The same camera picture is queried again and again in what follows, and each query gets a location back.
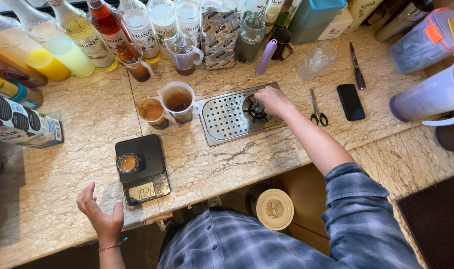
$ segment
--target bracelet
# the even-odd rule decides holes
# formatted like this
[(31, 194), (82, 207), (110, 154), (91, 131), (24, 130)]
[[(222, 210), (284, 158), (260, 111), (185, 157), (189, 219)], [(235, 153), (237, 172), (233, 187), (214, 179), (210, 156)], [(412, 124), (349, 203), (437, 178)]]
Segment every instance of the bracelet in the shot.
[(110, 246), (110, 247), (107, 247), (107, 248), (99, 248), (98, 250), (101, 251), (101, 250), (105, 250), (105, 249), (108, 249), (108, 248), (115, 248), (115, 247), (119, 247), (122, 243), (124, 243), (124, 241), (128, 240), (128, 238), (124, 238), (124, 240), (122, 240), (121, 242), (115, 244), (114, 246)]

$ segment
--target purple smoothie jug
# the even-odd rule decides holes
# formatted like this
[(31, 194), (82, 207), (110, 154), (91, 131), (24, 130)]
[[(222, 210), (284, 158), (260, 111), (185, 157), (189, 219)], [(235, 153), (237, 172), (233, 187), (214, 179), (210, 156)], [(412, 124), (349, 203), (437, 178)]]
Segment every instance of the purple smoothie jug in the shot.
[[(454, 110), (454, 64), (390, 99), (390, 110), (403, 122), (410, 122)], [(453, 125), (454, 117), (423, 121), (424, 125)]]

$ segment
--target person's left hand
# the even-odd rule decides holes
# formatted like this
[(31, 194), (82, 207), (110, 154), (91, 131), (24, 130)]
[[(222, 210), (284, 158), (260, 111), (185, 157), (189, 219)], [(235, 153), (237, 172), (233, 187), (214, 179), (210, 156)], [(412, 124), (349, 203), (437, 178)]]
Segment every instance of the person's left hand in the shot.
[(119, 243), (119, 236), (124, 225), (124, 207), (122, 200), (117, 200), (112, 214), (103, 212), (96, 204), (96, 197), (93, 198), (94, 186), (94, 182), (91, 182), (84, 188), (76, 204), (79, 210), (88, 217), (98, 234), (99, 248), (107, 248)]

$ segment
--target milk carton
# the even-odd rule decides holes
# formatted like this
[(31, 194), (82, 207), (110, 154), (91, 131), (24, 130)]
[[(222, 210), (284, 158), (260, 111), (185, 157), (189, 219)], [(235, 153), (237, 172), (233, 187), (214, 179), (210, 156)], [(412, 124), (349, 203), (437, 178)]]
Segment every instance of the milk carton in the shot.
[(44, 148), (64, 142), (57, 119), (0, 96), (0, 141)]

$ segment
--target smartphone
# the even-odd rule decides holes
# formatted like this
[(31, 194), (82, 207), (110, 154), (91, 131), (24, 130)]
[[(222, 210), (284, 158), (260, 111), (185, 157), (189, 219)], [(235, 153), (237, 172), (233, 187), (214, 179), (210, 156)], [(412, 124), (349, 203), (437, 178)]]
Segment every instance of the smartphone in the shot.
[(339, 85), (337, 91), (347, 120), (352, 122), (366, 117), (365, 111), (363, 111), (361, 106), (360, 97), (358, 92), (356, 92), (355, 84)]

